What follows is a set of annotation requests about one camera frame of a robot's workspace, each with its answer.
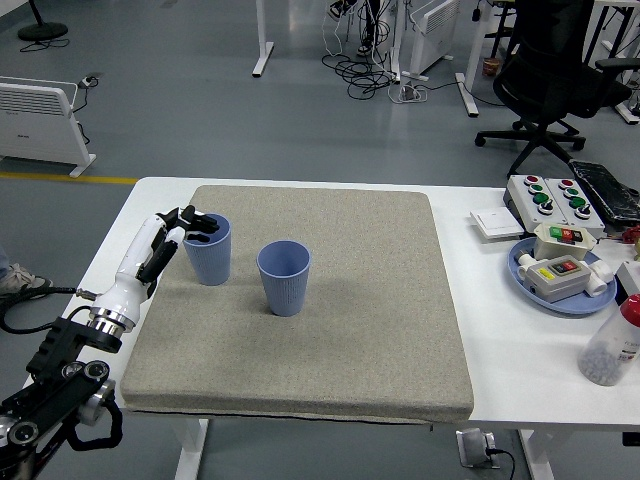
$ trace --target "blue plastic cup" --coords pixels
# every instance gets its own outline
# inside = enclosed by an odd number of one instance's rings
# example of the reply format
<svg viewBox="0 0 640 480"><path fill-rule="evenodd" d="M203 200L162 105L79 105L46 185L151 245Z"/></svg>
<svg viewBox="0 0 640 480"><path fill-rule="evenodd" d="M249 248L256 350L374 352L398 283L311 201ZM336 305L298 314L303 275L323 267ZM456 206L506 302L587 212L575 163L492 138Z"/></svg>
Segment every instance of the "blue plastic cup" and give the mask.
<svg viewBox="0 0 640 480"><path fill-rule="evenodd" d="M293 240L278 240L260 250L258 269L271 311L291 317L302 310L311 252Z"/></svg>
<svg viewBox="0 0 640 480"><path fill-rule="evenodd" d="M190 232L182 242L203 285L222 285L231 274L231 222L217 213L208 213L220 227L214 233Z"/></svg>

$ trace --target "space heater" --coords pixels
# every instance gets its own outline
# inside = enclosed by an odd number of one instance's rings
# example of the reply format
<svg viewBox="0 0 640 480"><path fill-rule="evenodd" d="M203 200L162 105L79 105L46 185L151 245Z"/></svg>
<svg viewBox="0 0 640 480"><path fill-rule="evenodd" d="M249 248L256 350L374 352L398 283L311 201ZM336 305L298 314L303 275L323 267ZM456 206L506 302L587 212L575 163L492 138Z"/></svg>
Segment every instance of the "space heater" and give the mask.
<svg viewBox="0 0 640 480"><path fill-rule="evenodd" d="M409 72L412 75L422 74L447 55L453 43L460 0L445 0L427 13L422 14L421 11L430 7L432 3L427 3L411 14L415 20L413 50L409 67Z"/></svg>
<svg viewBox="0 0 640 480"><path fill-rule="evenodd" d="M77 85L67 85L77 93ZM96 158L87 152L62 88L13 83L0 83L0 157L72 164L76 166L69 174L73 178Z"/></svg>

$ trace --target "bottle with red cap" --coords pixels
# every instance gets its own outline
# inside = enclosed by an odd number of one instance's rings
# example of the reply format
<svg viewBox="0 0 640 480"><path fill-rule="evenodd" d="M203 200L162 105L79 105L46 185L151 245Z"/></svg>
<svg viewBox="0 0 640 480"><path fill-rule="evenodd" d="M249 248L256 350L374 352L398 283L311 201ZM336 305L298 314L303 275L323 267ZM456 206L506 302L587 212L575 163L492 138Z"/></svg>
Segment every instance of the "bottle with red cap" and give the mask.
<svg viewBox="0 0 640 480"><path fill-rule="evenodd" d="M631 295L589 340L578 357L582 374L593 383L616 385L640 352L640 294Z"/></svg>

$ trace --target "person's shoe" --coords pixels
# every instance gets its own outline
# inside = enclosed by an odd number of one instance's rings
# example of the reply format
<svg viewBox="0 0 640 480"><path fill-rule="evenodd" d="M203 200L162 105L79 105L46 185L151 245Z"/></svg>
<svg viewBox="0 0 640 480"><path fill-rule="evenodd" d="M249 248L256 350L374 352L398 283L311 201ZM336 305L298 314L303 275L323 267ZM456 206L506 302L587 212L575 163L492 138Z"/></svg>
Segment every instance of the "person's shoe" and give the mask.
<svg viewBox="0 0 640 480"><path fill-rule="evenodd" d="M53 282L48 278L32 275L24 267L14 263L9 266L9 272L0 279L0 299L10 297L25 290L46 288L52 285ZM42 298L46 295L46 293L43 293L42 295L36 295L31 298Z"/></svg>
<svg viewBox="0 0 640 480"><path fill-rule="evenodd" d="M358 0L338 0L329 6L327 14L338 22L340 17L347 15L356 3Z"/></svg>
<svg viewBox="0 0 640 480"><path fill-rule="evenodd" d="M369 39L365 39L362 42L362 45L358 47L356 54L359 57L366 57L371 54L371 50L373 50L373 42Z"/></svg>

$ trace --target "gray floor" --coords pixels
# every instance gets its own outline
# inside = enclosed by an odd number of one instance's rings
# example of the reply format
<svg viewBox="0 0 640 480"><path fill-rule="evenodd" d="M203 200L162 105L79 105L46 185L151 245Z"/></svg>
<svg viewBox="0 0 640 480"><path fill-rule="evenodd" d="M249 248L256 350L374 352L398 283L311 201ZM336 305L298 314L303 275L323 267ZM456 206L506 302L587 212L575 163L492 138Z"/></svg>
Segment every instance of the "gray floor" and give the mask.
<svg viewBox="0 0 640 480"><path fill-rule="evenodd" d="M509 128L508 110L479 104L469 118L455 86L428 101L394 105L386 89L367 101L350 99L346 84L321 62L325 2L268 0L267 33L275 41L264 76L252 78L258 56L252 2L38 0L48 21L67 24L66 48L20 53L17 30L33 23L25 5L0 18L0 74L77 82L99 72L89 105L77 113L97 154L86 176L188 176L504 187L522 148L508 141L474 146L475 132ZM452 61L430 71L430 86L466 69L475 1L464 1ZM616 21L608 29L609 35ZM333 51L333 22L325 31ZM341 28L344 40L345 29ZM345 50L358 44L351 30ZM403 68L411 32L403 48ZM495 102L491 80L474 93ZM392 87L392 94L397 90ZM634 168L640 136L613 111L572 123L588 138L579 158L603 163L640 187ZM2 172L65 175L66 165L5 159ZM522 173L569 175L550 154L536 152ZM0 178L0 242L12 259L57 285L80 281L131 186ZM111 276L114 272L105 272ZM15 325L37 325L60 314L68 298L20 305ZM42 336L0 332L0 397L19 389L24 367ZM105 425L85 429L89 439ZM209 436L200 478L505 479L500 470L462 468L455 426L378 426L271 419L219 419ZM515 478L529 478L517 435L494 429L498 447L516 455ZM556 478L635 478L637 450L620 435L580 433L553 453ZM43 479L169 479L179 447L166 420L127 415L115 450L76 453L64 447Z"/></svg>

